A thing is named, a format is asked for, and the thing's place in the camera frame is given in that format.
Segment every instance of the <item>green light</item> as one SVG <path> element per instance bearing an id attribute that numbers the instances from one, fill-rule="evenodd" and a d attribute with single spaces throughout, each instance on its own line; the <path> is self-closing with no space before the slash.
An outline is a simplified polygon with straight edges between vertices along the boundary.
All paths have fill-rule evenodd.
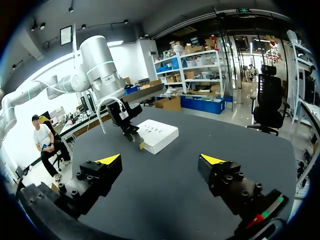
<path id="1" fill-rule="evenodd" d="M 238 8 L 238 12 L 241 13 L 241 14 L 249 14 L 249 13 L 251 13 L 249 8 Z"/>
<path id="2" fill-rule="evenodd" d="M 281 203 L 284 200 L 284 198 L 282 196 L 279 196 L 277 200 Z"/>
<path id="3" fill-rule="evenodd" d="M 265 219 L 267 217 L 269 217 L 269 213 L 267 211 L 264 211 L 262 214 L 261 214 Z"/>

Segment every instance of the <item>yellow triangle marker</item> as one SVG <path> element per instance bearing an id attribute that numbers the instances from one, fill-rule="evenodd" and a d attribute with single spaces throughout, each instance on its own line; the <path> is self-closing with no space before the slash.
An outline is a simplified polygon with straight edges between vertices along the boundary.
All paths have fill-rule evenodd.
<path id="1" fill-rule="evenodd" d="M 100 160 L 97 160 L 95 162 L 100 162 L 102 164 L 107 164 L 109 165 L 110 163 L 112 163 L 117 157 L 119 157 L 120 153 L 118 153 L 117 155 L 113 155 L 113 156 L 109 156 Z"/>
<path id="2" fill-rule="evenodd" d="M 224 160 L 221 160 L 221 159 L 218 159 L 218 158 L 215 158 L 215 157 L 212 157 L 212 156 L 207 156 L 207 155 L 204 155 L 204 154 L 202 154 L 202 153 L 201 153 L 201 156 L 202 156 L 205 160 L 207 160 L 211 165 L 226 162 L 226 161 L 224 161 Z"/>

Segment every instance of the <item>yellow block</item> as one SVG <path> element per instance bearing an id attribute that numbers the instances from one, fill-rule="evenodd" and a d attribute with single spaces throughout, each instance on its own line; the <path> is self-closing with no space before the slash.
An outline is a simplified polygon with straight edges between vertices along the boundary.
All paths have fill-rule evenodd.
<path id="1" fill-rule="evenodd" d="M 112 163 L 118 156 L 120 155 L 120 153 L 118 153 L 117 155 L 113 155 L 113 156 L 109 156 L 100 160 L 97 160 L 96 162 L 100 162 L 102 164 L 107 164 L 109 165 L 110 163 Z"/>
<path id="2" fill-rule="evenodd" d="M 146 144 L 144 142 L 139 144 L 140 150 L 142 150 L 144 147 L 146 146 Z"/>
<path id="3" fill-rule="evenodd" d="M 202 153 L 201 153 L 201 156 L 202 156 L 205 160 L 207 160 L 211 165 L 226 162 L 226 161 L 224 161 L 224 160 L 221 160 L 221 159 L 218 159 L 218 158 L 215 158 L 215 157 L 212 157 L 212 156 L 207 156 L 207 155 L 204 155 L 204 154 L 202 154 Z"/>

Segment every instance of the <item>dark gray tabletop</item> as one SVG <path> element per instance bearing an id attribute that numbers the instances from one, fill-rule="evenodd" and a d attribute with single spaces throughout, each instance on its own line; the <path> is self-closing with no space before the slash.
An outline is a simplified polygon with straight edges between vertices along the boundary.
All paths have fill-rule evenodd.
<path id="1" fill-rule="evenodd" d="M 123 171 L 106 197 L 100 197 L 84 224 L 135 240 L 226 239 L 241 221 L 220 197 L 213 197 L 198 173 L 200 153 L 241 164 L 244 175 L 289 197 L 281 213 L 288 219 L 296 189 L 294 150 L 290 141 L 245 127 L 203 117 L 144 107 L 135 125 L 152 119 L 179 128 L 179 137 L 157 155 L 123 136 L 111 121 L 79 136 L 73 151 L 72 174 L 86 160 L 117 153 Z"/>

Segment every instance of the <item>robotic arm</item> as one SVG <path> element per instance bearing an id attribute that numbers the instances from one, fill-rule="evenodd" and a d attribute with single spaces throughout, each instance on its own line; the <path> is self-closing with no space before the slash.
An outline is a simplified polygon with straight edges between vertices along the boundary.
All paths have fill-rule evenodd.
<path id="1" fill-rule="evenodd" d="M 130 119 L 141 113 L 141 106 L 130 109 L 129 104 L 121 99 L 125 89 L 105 37 L 93 36 L 86 39 L 80 45 L 80 51 L 83 64 L 77 69 L 75 75 L 65 76 L 59 81 L 56 75 L 46 80 L 35 80 L 29 83 L 28 88 L 16 90 L 3 97 L 3 114 L 0 116 L 0 148 L 7 133 L 17 122 L 15 106 L 33 99 L 45 89 L 47 97 L 51 100 L 62 94 L 80 93 L 92 88 L 99 101 L 97 116 L 103 132 L 105 133 L 105 129 L 100 118 L 100 107 L 110 105 L 108 111 L 112 120 L 121 127 L 128 140 L 143 142 L 137 132 L 139 128 L 132 126 L 130 122 Z"/>

